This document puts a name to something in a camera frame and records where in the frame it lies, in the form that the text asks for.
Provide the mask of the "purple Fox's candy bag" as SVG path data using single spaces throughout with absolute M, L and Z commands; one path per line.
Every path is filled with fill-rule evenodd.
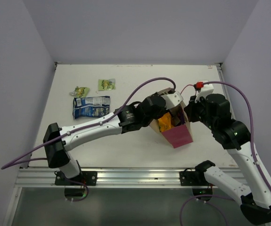
M 179 122 L 177 123 L 177 126 L 185 124 L 186 120 L 185 120 L 185 116 L 184 116 L 182 108 L 177 111 L 177 118 L 179 120 Z

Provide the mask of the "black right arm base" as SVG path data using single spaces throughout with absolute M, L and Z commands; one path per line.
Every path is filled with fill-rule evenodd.
M 205 186 L 207 184 L 201 172 L 190 168 L 180 171 L 179 179 L 181 186 Z

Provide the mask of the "orange mango gummy bag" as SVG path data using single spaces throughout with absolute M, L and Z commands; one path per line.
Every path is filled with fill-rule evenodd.
M 165 132 L 174 128 L 174 124 L 173 124 L 172 116 L 170 112 L 167 112 L 157 121 L 158 121 L 158 127 L 159 127 L 160 132 Z

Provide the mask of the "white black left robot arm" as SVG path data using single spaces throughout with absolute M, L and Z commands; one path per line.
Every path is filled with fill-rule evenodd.
M 82 181 L 80 166 L 69 151 L 87 142 L 111 135 L 119 135 L 147 127 L 167 112 L 166 100 L 155 93 L 142 102 L 133 102 L 104 117 L 70 127 L 57 123 L 47 127 L 43 142 L 48 167 L 58 168 L 66 180 L 77 185 Z

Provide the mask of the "cream pink paper cake bag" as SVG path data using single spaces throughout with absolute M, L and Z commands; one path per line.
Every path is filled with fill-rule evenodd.
M 173 88 L 166 88 L 163 89 L 161 91 L 158 92 L 159 95 L 162 94 L 172 94 L 174 93 L 176 90 L 174 90 Z M 183 109 L 183 113 L 185 116 L 185 124 L 177 126 L 177 123 L 179 122 L 178 118 L 177 118 L 177 111 L 179 109 Z M 173 147 L 173 148 L 178 148 L 187 144 L 190 144 L 193 142 L 193 137 L 192 137 L 192 132 L 191 132 L 191 128 L 190 128 L 190 122 L 188 120 L 188 117 L 184 111 L 185 108 L 185 104 L 182 101 L 177 107 L 167 110 L 167 112 L 170 112 L 171 116 L 172 116 L 172 121 L 174 124 L 174 128 L 165 131 L 165 132 L 160 132 L 159 127 L 158 127 L 158 121 L 157 120 L 153 120 L 150 123 L 150 128 L 157 134 L 159 134 L 160 136 L 164 137 L 166 139 L 166 141 Z

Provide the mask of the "green Himalaya candy packet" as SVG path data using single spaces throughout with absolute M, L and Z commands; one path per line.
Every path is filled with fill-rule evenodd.
M 115 79 L 100 79 L 98 80 L 98 90 L 106 91 L 106 90 L 114 90 L 115 89 Z

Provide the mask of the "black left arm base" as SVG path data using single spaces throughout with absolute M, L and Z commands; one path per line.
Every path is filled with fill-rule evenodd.
M 76 183 L 72 183 L 71 181 L 82 183 L 87 186 L 95 186 L 98 178 L 98 173 L 96 171 L 82 170 L 81 174 L 71 179 L 65 179 L 64 174 L 61 171 L 55 171 L 54 174 L 56 175 L 55 185 L 57 186 L 77 185 Z

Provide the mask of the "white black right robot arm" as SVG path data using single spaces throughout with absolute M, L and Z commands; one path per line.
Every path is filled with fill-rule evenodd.
M 215 185 L 232 198 L 253 225 L 271 222 L 271 177 L 256 152 L 247 126 L 232 118 L 230 103 L 222 94 L 192 96 L 184 108 L 190 122 L 201 122 L 233 158 L 247 184 L 222 172 L 211 161 L 195 167 L 194 179 L 200 185 Z

